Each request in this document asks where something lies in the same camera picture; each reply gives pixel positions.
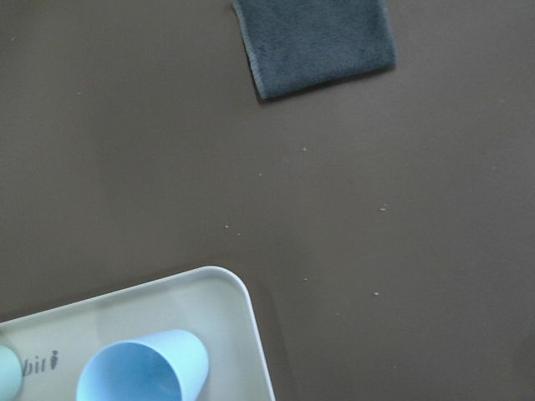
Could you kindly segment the blue cup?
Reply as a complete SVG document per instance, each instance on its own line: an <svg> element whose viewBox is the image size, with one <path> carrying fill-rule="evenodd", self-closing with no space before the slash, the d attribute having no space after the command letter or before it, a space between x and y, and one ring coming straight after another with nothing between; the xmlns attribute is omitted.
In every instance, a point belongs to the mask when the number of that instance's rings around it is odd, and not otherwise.
<svg viewBox="0 0 535 401"><path fill-rule="evenodd" d="M195 400L208 376L203 342L169 330L113 343L84 366L77 400Z"/></svg>

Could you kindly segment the green cup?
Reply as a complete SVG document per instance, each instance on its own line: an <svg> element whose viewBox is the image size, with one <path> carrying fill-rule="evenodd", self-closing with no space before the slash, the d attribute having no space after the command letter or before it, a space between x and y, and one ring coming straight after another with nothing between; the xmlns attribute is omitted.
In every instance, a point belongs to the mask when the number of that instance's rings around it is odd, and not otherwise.
<svg viewBox="0 0 535 401"><path fill-rule="evenodd" d="M17 354L11 348L1 346L1 401L14 400L22 381L22 367Z"/></svg>

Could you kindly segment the cream rabbit tray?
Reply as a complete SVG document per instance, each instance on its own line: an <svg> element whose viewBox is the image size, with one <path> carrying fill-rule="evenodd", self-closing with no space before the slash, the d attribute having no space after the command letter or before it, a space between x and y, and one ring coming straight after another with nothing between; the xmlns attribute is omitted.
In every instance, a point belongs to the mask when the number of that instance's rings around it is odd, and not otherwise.
<svg viewBox="0 0 535 401"><path fill-rule="evenodd" d="M17 400L73 400L84 365L100 349L171 329L206 346L200 400L275 398L249 292L218 266L2 322L1 344L20 362Z"/></svg>

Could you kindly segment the dark grey folded cloth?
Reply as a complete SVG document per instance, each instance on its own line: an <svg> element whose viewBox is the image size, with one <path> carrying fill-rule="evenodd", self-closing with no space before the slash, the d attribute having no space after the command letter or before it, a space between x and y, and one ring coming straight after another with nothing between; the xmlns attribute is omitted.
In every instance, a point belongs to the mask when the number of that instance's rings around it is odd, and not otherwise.
<svg viewBox="0 0 535 401"><path fill-rule="evenodd" d="M261 99L395 66L382 1L235 1L232 7Z"/></svg>

